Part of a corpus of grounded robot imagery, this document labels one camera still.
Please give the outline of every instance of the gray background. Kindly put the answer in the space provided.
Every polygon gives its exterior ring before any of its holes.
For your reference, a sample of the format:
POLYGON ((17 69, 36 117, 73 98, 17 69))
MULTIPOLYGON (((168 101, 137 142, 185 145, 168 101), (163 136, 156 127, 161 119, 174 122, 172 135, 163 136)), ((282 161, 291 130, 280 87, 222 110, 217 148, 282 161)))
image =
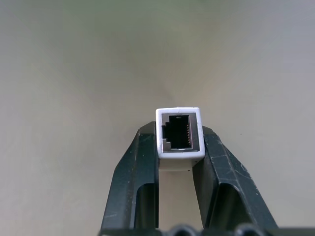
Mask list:
MULTIPOLYGON (((315 1, 0 0, 2 235, 95 235, 155 109, 198 106, 280 226, 315 226, 315 1)), ((201 227, 162 173, 162 229, 201 227)))

